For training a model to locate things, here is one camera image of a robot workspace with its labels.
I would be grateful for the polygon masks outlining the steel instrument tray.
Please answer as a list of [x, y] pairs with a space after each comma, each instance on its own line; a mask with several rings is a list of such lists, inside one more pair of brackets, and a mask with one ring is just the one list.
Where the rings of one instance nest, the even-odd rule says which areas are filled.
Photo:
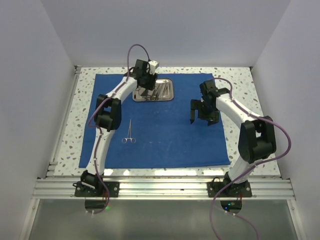
[[174, 98], [173, 81], [169, 78], [160, 78], [155, 81], [153, 90], [138, 87], [132, 92], [135, 102], [163, 102]]

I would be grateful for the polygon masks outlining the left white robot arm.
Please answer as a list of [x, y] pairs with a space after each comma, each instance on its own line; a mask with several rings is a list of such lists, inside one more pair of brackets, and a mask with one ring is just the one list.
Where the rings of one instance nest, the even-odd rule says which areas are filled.
[[105, 162], [112, 137], [122, 121], [122, 103], [138, 87], [153, 90], [158, 67], [158, 61], [138, 59], [114, 89], [97, 97], [96, 108], [88, 120], [88, 126], [96, 128], [95, 140], [89, 162], [80, 177], [81, 185], [92, 196], [99, 196], [107, 190], [103, 181]]

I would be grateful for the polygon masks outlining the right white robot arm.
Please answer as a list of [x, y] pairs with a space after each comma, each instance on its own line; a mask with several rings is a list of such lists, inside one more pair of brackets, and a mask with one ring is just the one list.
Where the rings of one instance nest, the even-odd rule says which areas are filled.
[[210, 79], [199, 86], [202, 97], [190, 101], [190, 122], [196, 118], [213, 125], [219, 122], [224, 113], [239, 128], [239, 158], [223, 180], [215, 177], [207, 184], [208, 196], [219, 194], [221, 197], [237, 197], [243, 194], [251, 197], [248, 181], [250, 173], [258, 161], [267, 159], [276, 149], [276, 137], [272, 118], [254, 115], [232, 96], [232, 88], [218, 88]]

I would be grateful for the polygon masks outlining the blue surgical cloth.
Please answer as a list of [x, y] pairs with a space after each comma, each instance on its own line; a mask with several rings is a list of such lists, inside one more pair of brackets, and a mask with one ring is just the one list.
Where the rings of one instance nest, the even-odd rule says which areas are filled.
[[[190, 123], [190, 103], [200, 99], [200, 84], [211, 74], [160, 74], [171, 79], [174, 98], [170, 101], [136, 102], [128, 96], [122, 118], [106, 155], [107, 169], [154, 169], [229, 165], [223, 124]], [[136, 143], [122, 143], [128, 134]]]

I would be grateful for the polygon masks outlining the steel surgical scissors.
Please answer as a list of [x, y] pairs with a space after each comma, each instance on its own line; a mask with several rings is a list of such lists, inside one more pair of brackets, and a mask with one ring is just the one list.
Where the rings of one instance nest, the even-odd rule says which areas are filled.
[[136, 139], [134, 137], [132, 137], [132, 120], [129, 121], [127, 136], [122, 138], [121, 142], [123, 144], [126, 144], [128, 142], [130, 142], [131, 144], [136, 143]]

